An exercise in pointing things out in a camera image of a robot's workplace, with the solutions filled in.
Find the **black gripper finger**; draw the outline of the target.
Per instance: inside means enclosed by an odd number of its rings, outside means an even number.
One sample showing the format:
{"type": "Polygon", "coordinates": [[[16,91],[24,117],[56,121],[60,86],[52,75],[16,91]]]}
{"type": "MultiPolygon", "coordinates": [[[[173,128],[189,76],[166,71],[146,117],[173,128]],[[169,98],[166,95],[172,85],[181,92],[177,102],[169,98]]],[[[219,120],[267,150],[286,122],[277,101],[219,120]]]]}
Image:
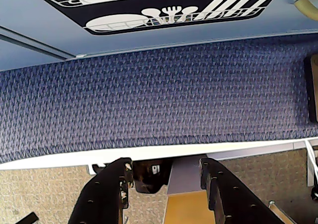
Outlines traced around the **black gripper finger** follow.
{"type": "Polygon", "coordinates": [[[201,158],[200,185],[216,224],[281,224],[276,216],[239,178],[220,162],[201,158]]]}
{"type": "Polygon", "coordinates": [[[119,158],[105,166],[84,186],[74,206],[70,224],[122,224],[133,185],[133,163],[119,158]]]}

